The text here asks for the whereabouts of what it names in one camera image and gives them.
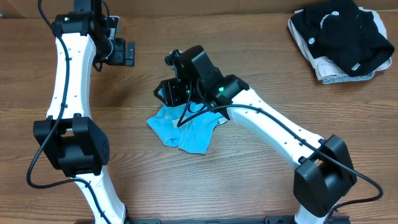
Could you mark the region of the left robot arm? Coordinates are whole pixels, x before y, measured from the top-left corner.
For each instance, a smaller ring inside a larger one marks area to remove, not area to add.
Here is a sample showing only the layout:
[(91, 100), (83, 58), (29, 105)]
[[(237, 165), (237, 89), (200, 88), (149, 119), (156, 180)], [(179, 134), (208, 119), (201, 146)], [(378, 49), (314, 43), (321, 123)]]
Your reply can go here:
[(108, 137), (90, 110), (92, 71), (134, 65), (135, 44), (116, 37), (118, 25), (103, 0), (75, 1), (71, 12), (48, 22), (57, 49), (55, 85), (45, 119), (33, 126), (38, 154), (80, 188), (95, 223), (130, 222), (109, 176)]

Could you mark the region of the light blue t-shirt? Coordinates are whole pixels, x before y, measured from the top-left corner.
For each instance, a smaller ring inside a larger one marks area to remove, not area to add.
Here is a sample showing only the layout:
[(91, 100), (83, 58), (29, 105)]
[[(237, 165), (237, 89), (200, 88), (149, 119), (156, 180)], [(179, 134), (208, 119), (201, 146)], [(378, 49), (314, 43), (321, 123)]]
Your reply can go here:
[(202, 108), (202, 104), (192, 104), (183, 114), (185, 105), (177, 107), (163, 106), (159, 112), (147, 120), (147, 124), (156, 133), (165, 146), (178, 147), (191, 154), (205, 154), (210, 145), (214, 129), (227, 122), (220, 113), (205, 113), (177, 127), (181, 116), (191, 117)]

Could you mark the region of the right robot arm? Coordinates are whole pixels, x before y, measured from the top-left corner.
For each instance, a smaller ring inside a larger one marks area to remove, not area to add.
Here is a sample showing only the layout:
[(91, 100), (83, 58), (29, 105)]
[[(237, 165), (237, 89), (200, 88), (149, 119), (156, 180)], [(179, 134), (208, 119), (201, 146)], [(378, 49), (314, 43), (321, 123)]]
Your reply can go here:
[(357, 182), (344, 140), (324, 139), (291, 122), (269, 106), (236, 75), (223, 76), (201, 45), (175, 49), (164, 58), (175, 77), (163, 80), (154, 95), (167, 106), (203, 103), (211, 112), (252, 131), (280, 154), (294, 172), (292, 217), (267, 217), (266, 223), (349, 223), (334, 216), (334, 206)]

